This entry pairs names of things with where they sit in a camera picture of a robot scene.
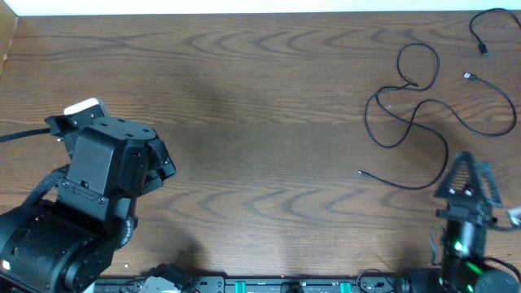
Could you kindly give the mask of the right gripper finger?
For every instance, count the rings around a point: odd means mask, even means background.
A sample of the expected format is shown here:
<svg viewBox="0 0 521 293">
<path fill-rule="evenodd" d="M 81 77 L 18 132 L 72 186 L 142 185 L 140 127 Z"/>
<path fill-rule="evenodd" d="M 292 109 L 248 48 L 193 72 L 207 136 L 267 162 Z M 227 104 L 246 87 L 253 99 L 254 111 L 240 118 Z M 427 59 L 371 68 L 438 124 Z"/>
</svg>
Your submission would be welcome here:
<svg viewBox="0 0 521 293">
<path fill-rule="evenodd" d="M 492 165 L 485 161 L 479 162 L 477 164 L 477 173 L 481 192 L 488 204 L 495 208 L 504 208 L 492 171 Z"/>
<path fill-rule="evenodd" d="M 475 158 L 470 152 L 463 151 L 456 155 L 434 197 L 449 202 L 478 202 L 478 189 Z"/>
</svg>

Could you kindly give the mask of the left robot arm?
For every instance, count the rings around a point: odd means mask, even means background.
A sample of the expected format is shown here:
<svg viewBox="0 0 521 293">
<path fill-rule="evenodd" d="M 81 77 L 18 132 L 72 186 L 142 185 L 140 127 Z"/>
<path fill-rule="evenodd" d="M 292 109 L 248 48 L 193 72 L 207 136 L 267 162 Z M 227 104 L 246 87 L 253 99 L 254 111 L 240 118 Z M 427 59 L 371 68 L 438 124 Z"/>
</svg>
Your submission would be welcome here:
<svg viewBox="0 0 521 293">
<path fill-rule="evenodd" d="M 1 290 L 82 292 L 131 239 L 139 196 L 176 173 L 147 125 L 118 117 L 46 119 L 71 158 L 1 216 Z"/>
</svg>

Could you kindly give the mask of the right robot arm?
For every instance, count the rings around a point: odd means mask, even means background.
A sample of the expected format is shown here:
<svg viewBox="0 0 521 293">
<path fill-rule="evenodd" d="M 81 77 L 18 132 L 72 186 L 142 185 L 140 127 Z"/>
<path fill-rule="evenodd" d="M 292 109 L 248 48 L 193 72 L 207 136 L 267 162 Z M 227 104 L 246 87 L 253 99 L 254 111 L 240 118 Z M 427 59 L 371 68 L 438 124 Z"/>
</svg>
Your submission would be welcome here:
<svg viewBox="0 0 521 293">
<path fill-rule="evenodd" d="M 432 269 L 407 269 L 397 280 L 398 292 L 520 292 L 520 271 L 512 264 L 486 256 L 488 230 L 520 230 L 520 208 L 507 211 L 510 225 L 498 225 L 494 208 L 502 208 L 491 165 L 478 162 L 467 151 L 458 154 L 434 196 L 447 207 L 436 216 L 447 221 L 441 238 L 443 254 L 436 262 L 431 245 Z"/>
</svg>

